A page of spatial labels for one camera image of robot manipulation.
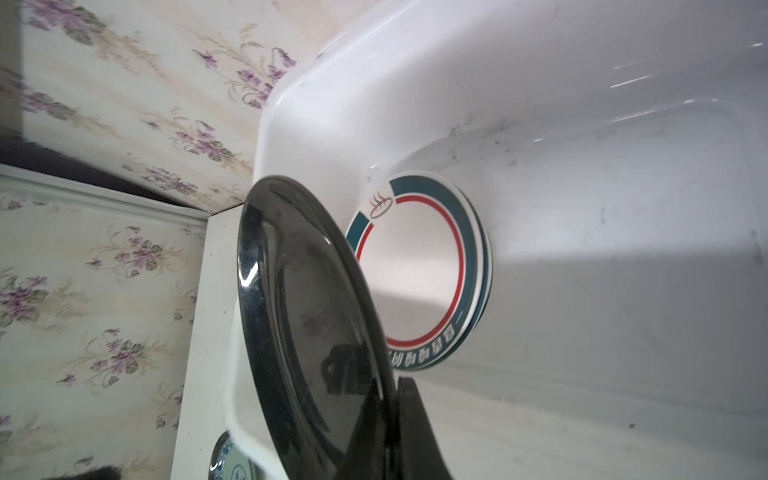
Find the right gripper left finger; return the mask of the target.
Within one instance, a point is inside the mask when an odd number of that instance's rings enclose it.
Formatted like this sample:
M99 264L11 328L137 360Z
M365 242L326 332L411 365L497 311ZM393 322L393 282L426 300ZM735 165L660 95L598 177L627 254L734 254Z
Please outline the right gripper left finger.
M382 480L385 478L387 424L375 381L365 396L353 434L336 479Z

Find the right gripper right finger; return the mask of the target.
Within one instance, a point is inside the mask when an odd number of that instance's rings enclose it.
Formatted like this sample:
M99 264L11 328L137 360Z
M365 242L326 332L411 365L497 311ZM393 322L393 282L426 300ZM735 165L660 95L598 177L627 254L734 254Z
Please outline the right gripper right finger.
M397 385L399 479L451 480L414 379Z

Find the black plate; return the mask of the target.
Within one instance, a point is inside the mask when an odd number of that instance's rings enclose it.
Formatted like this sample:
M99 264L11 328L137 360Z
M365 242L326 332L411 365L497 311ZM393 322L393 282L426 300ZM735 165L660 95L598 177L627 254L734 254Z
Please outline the black plate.
M371 382L387 424L392 479L395 385L383 329L344 234L301 183L268 176L250 190L237 242L250 370L291 479L336 479Z

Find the teal patterned plate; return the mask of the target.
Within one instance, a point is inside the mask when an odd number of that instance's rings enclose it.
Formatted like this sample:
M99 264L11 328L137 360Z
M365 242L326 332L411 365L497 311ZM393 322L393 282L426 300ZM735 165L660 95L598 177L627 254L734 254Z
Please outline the teal patterned plate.
M223 432L214 445L208 467L209 480L258 480L258 466L238 450L230 434Z

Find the white plate green red rim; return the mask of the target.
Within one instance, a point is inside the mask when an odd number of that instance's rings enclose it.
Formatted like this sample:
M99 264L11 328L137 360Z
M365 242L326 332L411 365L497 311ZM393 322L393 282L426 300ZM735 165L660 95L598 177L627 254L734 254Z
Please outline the white plate green red rim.
M392 366L425 370L455 353L480 322L493 282L491 243L465 193L434 173L401 173L360 203L345 236Z

